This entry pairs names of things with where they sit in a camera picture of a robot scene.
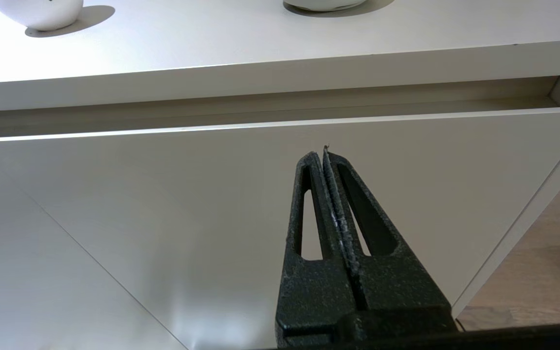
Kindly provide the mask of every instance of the textured black plastic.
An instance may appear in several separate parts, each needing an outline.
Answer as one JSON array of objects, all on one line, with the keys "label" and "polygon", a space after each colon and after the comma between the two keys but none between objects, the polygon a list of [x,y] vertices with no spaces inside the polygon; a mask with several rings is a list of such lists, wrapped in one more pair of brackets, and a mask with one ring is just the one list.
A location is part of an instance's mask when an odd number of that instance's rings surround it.
[{"label": "textured black plastic", "polygon": [[[448,300],[351,163],[325,149],[324,175],[343,240],[345,261],[357,287],[355,297],[362,299],[358,308],[440,310],[451,330],[456,330]],[[372,256],[362,252],[351,209]]]},{"label": "textured black plastic", "polygon": [[[311,190],[324,259],[306,261],[300,255],[304,194]],[[325,344],[331,341],[340,317],[355,310],[351,285],[344,271],[340,236],[317,153],[297,163],[289,232],[280,282],[276,337],[280,347]]]}]

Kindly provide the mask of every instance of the white countertop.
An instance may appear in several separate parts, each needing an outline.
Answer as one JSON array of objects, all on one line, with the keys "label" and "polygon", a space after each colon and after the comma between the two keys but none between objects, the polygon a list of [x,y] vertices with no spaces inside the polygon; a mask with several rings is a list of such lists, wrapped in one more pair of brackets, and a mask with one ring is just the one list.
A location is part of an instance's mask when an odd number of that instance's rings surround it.
[{"label": "white countertop", "polygon": [[281,0],[85,6],[115,13],[54,37],[0,14],[0,110],[560,75],[560,0],[369,0],[324,17]]}]

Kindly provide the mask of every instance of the white drawer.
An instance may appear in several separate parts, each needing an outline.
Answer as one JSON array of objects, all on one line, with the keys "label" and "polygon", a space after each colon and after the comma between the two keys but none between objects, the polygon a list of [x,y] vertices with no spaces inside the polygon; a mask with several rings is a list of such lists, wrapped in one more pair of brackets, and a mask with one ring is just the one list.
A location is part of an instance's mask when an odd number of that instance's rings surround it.
[{"label": "white drawer", "polygon": [[[328,144],[352,162],[456,312],[515,223],[560,187],[560,107],[107,134],[3,138],[0,162],[190,350],[275,346],[308,151]],[[304,254],[317,250],[309,227]]]}]

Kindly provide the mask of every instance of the white cabinet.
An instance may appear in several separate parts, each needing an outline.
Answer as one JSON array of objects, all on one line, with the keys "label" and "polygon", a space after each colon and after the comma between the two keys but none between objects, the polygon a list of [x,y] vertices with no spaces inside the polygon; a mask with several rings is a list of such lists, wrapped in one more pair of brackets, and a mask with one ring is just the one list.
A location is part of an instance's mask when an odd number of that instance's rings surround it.
[{"label": "white cabinet", "polygon": [[560,162],[560,108],[147,132],[0,141],[0,163],[190,350],[275,346],[308,151],[352,162],[451,304]]},{"label": "white cabinet", "polygon": [[183,348],[0,169],[0,350]]}]

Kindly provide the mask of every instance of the drawer front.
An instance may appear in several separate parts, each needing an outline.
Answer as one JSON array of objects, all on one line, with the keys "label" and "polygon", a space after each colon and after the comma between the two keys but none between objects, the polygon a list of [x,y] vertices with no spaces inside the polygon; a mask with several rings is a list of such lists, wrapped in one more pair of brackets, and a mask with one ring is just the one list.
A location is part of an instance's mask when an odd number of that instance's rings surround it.
[{"label": "drawer front", "polygon": [[0,350],[184,350],[0,169]]},{"label": "drawer front", "polygon": [[275,346],[308,151],[352,162],[451,303],[560,161],[560,108],[162,131],[0,141],[0,162],[191,350]]}]

